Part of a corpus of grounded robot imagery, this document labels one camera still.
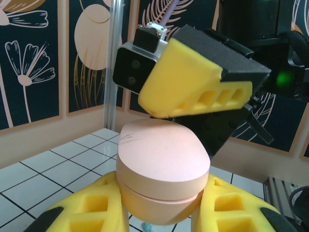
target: purple cable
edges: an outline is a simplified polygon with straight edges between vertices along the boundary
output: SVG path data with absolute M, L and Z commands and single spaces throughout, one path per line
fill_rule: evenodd
M 177 6 L 179 0 L 172 0 L 171 4 L 169 5 L 168 9 L 166 10 L 165 14 L 163 15 L 159 25 L 165 27 L 166 23 L 168 22 L 170 16 L 172 15 L 175 7 Z

